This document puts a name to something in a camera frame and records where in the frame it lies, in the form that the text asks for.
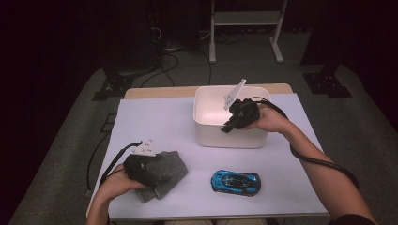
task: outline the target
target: hand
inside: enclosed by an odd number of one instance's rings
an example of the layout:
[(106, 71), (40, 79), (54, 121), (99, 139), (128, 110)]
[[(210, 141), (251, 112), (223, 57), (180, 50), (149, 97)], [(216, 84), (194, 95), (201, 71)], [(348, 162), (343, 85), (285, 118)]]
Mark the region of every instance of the hand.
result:
[(116, 166), (114, 171), (103, 182), (97, 191), (96, 197), (103, 200), (113, 200), (115, 197), (128, 192), (131, 189), (144, 188), (138, 181), (128, 178), (123, 164)]
[(290, 124), (289, 120), (284, 118), (275, 110), (271, 109), (269, 106), (260, 104), (258, 105), (258, 109), (260, 110), (260, 118), (248, 126), (242, 128), (251, 129), (251, 128), (261, 128), (267, 132), (284, 132), (287, 125)]

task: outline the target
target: table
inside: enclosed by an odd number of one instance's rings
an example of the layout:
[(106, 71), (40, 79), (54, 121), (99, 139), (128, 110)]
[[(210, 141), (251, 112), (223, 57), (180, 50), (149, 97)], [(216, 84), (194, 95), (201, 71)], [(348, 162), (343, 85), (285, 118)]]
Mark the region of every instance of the table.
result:
[[(253, 85), (266, 88), (274, 103), (278, 103), (289, 118), (320, 148), (298, 97), (288, 84)], [(291, 155), (289, 144), (282, 135), (269, 133), (266, 146), (260, 149), (199, 146), (194, 139), (192, 119), (193, 95), (197, 88), (130, 89), (125, 99), (121, 100), (99, 175), (102, 175), (121, 148), (128, 143), (145, 141), (148, 138), (154, 140), (158, 152), (177, 150), (187, 164), (189, 173), (161, 200), (141, 203), (134, 191), (117, 197), (111, 202), (109, 209), (112, 220), (263, 218), (328, 214), (317, 199), (299, 161)], [(284, 99), (294, 101), (283, 103)], [(154, 116), (157, 112), (167, 114), (164, 117)], [(242, 173), (257, 172), (262, 179), (262, 189), (254, 197), (213, 192), (209, 181), (218, 169)]]

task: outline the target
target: white box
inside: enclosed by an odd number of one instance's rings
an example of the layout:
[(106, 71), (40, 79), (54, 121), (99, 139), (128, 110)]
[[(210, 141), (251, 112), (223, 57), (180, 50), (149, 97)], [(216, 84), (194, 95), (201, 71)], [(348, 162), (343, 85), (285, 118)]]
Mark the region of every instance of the white box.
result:
[[(223, 124), (232, 114), (226, 111), (224, 96), (235, 86), (203, 86), (195, 93), (193, 119), (196, 141), (206, 147), (260, 148), (268, 135), (262, 129), (238, 130), (229, 133), (221, 131)], [(262, 87), (243, 86), (238, 99), (261, 97), (270, 100), (269, 92)]]

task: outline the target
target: blue toy car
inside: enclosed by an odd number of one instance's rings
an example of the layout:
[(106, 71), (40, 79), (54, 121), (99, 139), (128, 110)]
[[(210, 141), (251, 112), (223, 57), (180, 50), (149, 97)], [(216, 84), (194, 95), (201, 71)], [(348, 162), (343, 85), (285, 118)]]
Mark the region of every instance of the blue toy car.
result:
[(254, 196), (260, 191), (261, 180), (256, 172), (240, 173), (219, 170), (211, 177), (211, 187), (218, 192)]

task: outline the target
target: gray rag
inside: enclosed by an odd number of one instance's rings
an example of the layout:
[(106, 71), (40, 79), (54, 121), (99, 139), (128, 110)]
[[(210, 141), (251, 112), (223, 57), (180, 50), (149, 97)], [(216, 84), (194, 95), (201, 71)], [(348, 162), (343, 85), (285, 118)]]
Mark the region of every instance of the gray rag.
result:
[(163, 198), (188, 173), (187, 166), (177, 151), (161, 152), (157, 156), (160, 156), (160, 160), (149, 161), (146, 169), (161, 177), (162, 182), (155, 189), (149, 187), (136, 189), (142, 203), (147, 203), (153, 198), (158, 200)]

